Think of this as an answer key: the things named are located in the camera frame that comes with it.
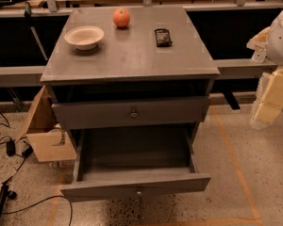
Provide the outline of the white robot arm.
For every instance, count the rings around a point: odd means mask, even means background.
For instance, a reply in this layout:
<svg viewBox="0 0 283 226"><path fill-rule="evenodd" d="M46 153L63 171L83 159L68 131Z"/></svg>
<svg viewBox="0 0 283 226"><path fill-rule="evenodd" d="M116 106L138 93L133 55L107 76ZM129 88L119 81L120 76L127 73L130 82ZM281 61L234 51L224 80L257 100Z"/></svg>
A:
<svg viewBox="0 0 283 226"><path fill-rule="evenodd" d="M257 99L253 103L250 125L256 129L270 126L283 110L283 10L270 26L250 39L246 47L252 49L252 60L273 62L277 69L264 73L258 83Z"/></svg>

